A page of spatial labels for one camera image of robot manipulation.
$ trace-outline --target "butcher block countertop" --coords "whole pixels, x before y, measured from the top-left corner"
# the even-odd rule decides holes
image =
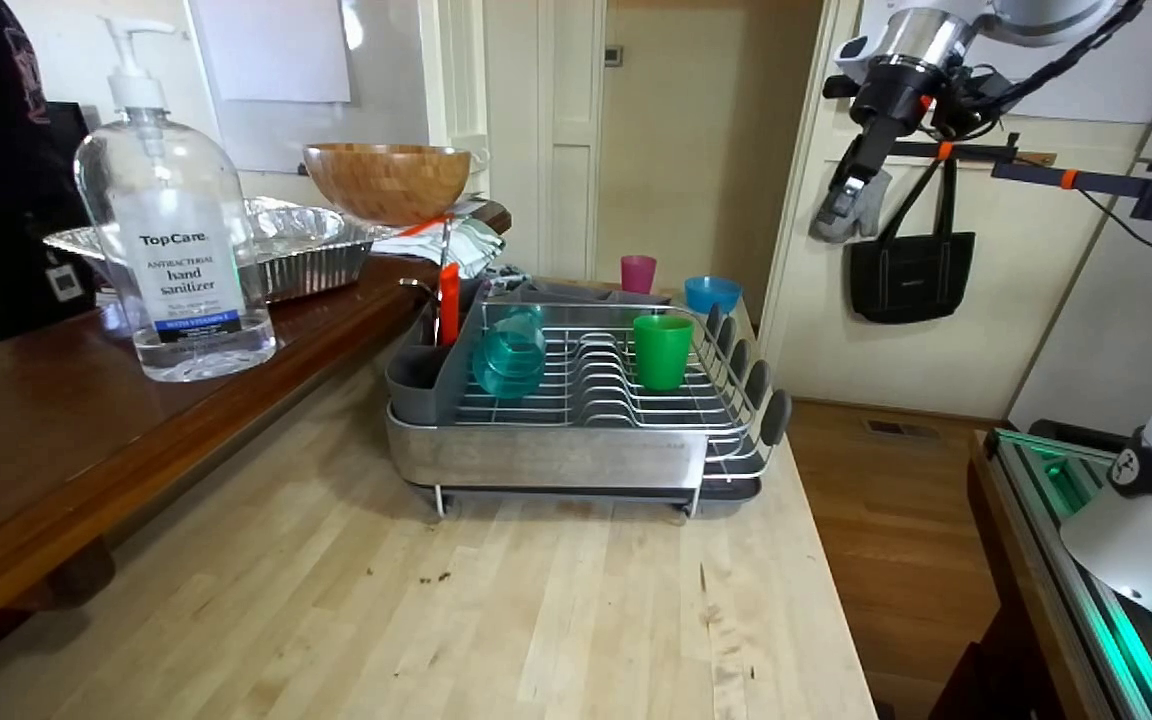
[[[787,445],[762,494],[454,498],[388,463],[373,363],[116,540],[116,579],[0,646],[34,715],[877,715]]]

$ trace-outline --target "hand sanitizer bottle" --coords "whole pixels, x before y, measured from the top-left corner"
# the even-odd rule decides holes
[[[134,66],[157,19],[103,19],[120,51],[106,75],[124,120],[100,123],[74,154],[74,184],[106,257],[129,260],[124,296],[146,381],[194,385],[271,361],[269,309],[243,302],[231,243],[249,239],[243,190],[226,155],[171,123],[160,86]]]

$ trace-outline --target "dish rack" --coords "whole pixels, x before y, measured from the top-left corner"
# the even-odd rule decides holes
[[[468,372],[485,324],[507,309],[545,309],[545,381],[522,400],[492,400]],[[696,329],[679,391],[647,396],[631,381],[626,324],[670,313],[612,294],[514,288],[474,302],[447,351],[407,344],[383,363],[388,450],[434,517],[454,494],[669,501],[751,501],[769,450],[787,430],[787,396],[769,363],[746,363],[726,316]]]

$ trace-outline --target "wooden countertop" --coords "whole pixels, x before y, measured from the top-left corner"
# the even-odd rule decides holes
[[[877,715],[778,445],[762,494],[454,498],[397,478],[377,367],[334,376],[0,646],[11,715]]]
[[[120,529],[171,484],[281,417],[333,367],[383,347],[417,316],[397,278],[421,265],[369,260],[365,281],[281,305],[281,351],[231,381],[167,387],[94,316],[0,344],[0,607],[72,552]]]

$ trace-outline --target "metal dish rack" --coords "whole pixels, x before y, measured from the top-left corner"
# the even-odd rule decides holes
[[[468,356],[492,313],[545,305],[545,381],[522,400],[492,400]],[[647,396],[631,381],[626,324],[669,305],[615,296],[514,294],[480,302],[432,385],[407,363],[434,356],[412,344],[388,361],[388,450],[398,478],[426,494],[434,517],[454,494],[700,501],[761,494],[769,450],[787,430],[787,396],[769,367],[746,367],[746,342],[710,316],[693,344],[679,391]]]

